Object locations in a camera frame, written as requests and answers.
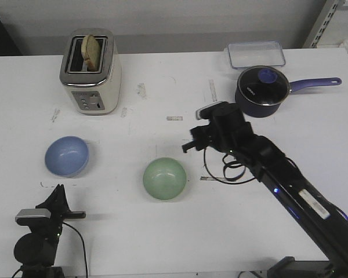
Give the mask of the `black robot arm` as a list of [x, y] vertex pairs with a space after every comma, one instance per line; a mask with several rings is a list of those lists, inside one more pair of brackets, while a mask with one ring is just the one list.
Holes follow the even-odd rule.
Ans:
[[21, 263], [21, 276], [64, 277], [62, 267], [54, 266], [63, 226], [74, 229], [65, 221], [85, 217], [84, 211], [70, 210], [63, 184], [57, 185], [41, 204], [20, 210], [15, 222], [30, 229], [13, 249], [15, 259]]
[[205, 151], [212, 147], [234, 159], [223, 170], [244, 167], [263, 183], [328, 258], [297, 261], [285, 257], [267, 271], [267, 277], [348, 277], [348, 217], [302, 175], [293, 160], [264, 136], [255, 134], [236, 103], [219, 101], [196, 111], [208, 125], [190, 130], [184, 144]]

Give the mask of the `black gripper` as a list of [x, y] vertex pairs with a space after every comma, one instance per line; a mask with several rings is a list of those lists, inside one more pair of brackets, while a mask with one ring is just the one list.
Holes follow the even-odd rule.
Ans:
[[207, 147], [211, 147], [217, 150], [216, 146], [216, 129], [213, 124], [205, 126], [197, 126], [190, 130], [192, 140], [182, 145], [182, 150], [187, 153], [189, 149], [195, 148], [196, 151], [205, 150]]
[[36, 229], [60, 229], [64, 220], [86, 218], [85, 211], [70, 210], [63, 184], [58, 184], [49, 197], [43, 203], [35, 206], [35, 208], [43, 211], [42, 218], [35, 221]]

